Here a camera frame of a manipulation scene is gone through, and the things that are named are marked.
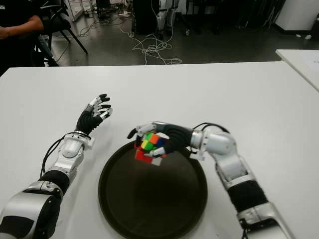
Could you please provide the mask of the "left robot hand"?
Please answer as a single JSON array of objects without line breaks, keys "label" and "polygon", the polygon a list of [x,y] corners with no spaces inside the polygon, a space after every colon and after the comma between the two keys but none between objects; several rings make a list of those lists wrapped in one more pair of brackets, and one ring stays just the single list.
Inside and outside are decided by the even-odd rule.
[{"label": "left robot hand", "polygon": [[80,115],[75,131],[89,135],[97,126],[111,116],[113,109],[107,102],[110,98],[107,94],[96,96],[83,110]]}]

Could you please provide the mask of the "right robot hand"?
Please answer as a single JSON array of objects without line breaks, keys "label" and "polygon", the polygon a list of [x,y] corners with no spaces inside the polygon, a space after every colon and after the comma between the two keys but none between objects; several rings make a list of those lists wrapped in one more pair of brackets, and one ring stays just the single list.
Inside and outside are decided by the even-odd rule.
[{"label": "right robot hand", "polygon": [[193,129],[175,124],[153,121],[133,128],[128,134],[127,139],[131,139],[136,134],[136,145],[139,146],[142,141],[142,136],[149,132],[163,133],[168,136],[167,142],[162,147],[151,150],[149,153],[145,154],[146,157],[158,158],[190,146]]}]

